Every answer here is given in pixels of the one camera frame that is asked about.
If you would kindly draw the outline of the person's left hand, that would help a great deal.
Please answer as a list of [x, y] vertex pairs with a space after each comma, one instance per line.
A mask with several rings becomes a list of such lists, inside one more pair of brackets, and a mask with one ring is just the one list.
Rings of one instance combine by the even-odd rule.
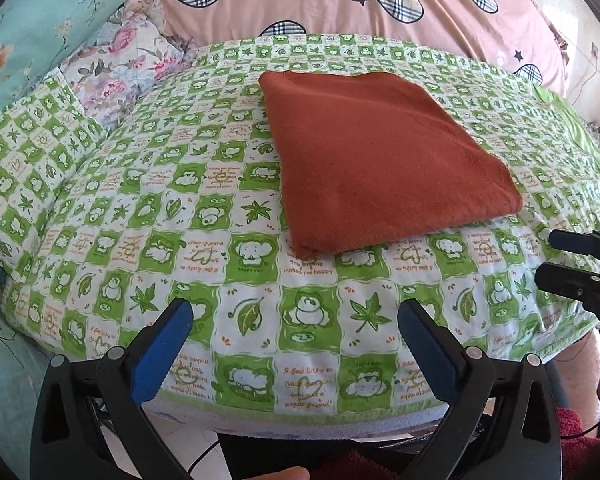
[[309, 480], [310, 473], [306, 468], [294, 466], [281, 471], [269, 472], [249, 480]]

